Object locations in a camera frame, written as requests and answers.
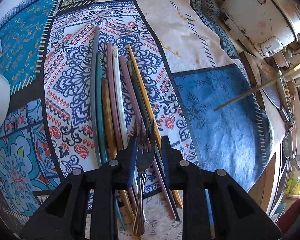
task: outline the wooden stick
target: wooden stick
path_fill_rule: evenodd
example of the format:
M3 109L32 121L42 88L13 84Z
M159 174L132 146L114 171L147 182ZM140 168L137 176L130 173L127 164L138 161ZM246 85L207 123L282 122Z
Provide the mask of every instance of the wooden stick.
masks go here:
M104 121L105 121L105 128L106 128L106 137L108 140L108 146L110 149L110 158L115 159L117 156L117 146L115 143L114 138L114 129L112 126L112 116L111 116L111 106L110 106L110 94L109 94L109 84L107 79L103 79L101 81L102 86L102 100L103 100L103 115L104 115ZM132 207L129 201L129 197L127 194L127 191L120 190L120 195L123 201L124 206L127 209L127 214L130 217L131 222L134 220L134 214L132 211Z
M279 78L287 77L287 76L289 76L291 73L293 73L293 72L295 72L295 71L297 71L297 70L299 70L299 69L300 69L300 64L297 65L295 68L290 69L290 70L286 71L285 73L283 73L283 74L281 74L281 75L277 75L276 77L270 79L269 81L267 81L267 82L265 82L265 83L263 83L263 84L261 84L261 85L255 87L255 88L252 88L252 89L250 89L250 90L248 90L248 91L245 91L245 92L241 93L241 94L238 95L237 97L232 98L231 100L227 101L226 103L224 103L224 104L218 106L217 108L214 109L214 111L217 111L217 110L219 110L219 109L221 109L221 108L223 108L223 107L225 107L225 106L227 106L227 105L229 105L229 104L232 104L232 103L237 102L237 101L239 101L239 100L241 100L241 99L244 99L244 98L247 97L248 95L250 95L250 94L252 94L252 93L255 93L255 92L257 92L257 91L259 91L259 90L261 90L261 89L263 89L263 88L265 88L265 87L267 87L267 86L271 86L272 84L276 83L276 82L278 81Z
M133 55L133 51L132 51L132 48L131 48L130 45L128 45L128 49L129 49L129 52L130 52L130 57L131 57L131 60L132 60L133 67L136 71L138 83L139 83L139 86L140 86L140 89L141 89L143 101L146 105L146 109L147 109L147 112L148 112L149 119L153 120L153 122L154 122L155 140L157 142L157 146L159 148L160 155L162 155L162 153L161 153L161 136L160 136L160 133L159 133L158 125L154 121L155 118L154 118L154 114L153 114L152 107L151 107L151 104L150 104L150 100L148 98L148 94L146 92L146 88L145 88L145 85L143 83L143 80L142 80L142 77L141 77L141 74L140 74L140 70L138 68L136 59ZM173 194L173 197L174 197L174 200L176 202L177 207L180 208L180 209L183 209L183 205L182 205L181 198L179 196L179 192L177 190L172 190L172 194Z
M101 92L101 80L102 80L102 66L100 54L97 54L97 75L96 75L96 104L97 104L97 128L99 138L99 150L102 164L108 162L108 154L106 149L106 138L104 129L104 119L102 115L102 92Z
M101 81L102 87L102 106L103 106L103 117L105 121L106 138L109 146L109 157L111 160L115 159L117 155L117 146L115 144L112 116L111 116L111 106L109 98L109 84L107 79Z

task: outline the metal fork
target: metal fork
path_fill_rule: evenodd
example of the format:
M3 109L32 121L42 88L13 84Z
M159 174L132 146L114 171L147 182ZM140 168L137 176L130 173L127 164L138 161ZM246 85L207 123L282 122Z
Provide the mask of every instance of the metal fork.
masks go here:
M146 182L146 172L152 165L155 157L155 138L154 138L154 125L151 126L151 139L150 147L148 146L148 131L143 135L143 129L140 125L140 138L141 149L138 150L138 157L136 167L138 170L138 195L137 195L137 207L135 211L135 217L132 224L132 232L136 236L141 236L145 233L145 222L143 219L143 191Z

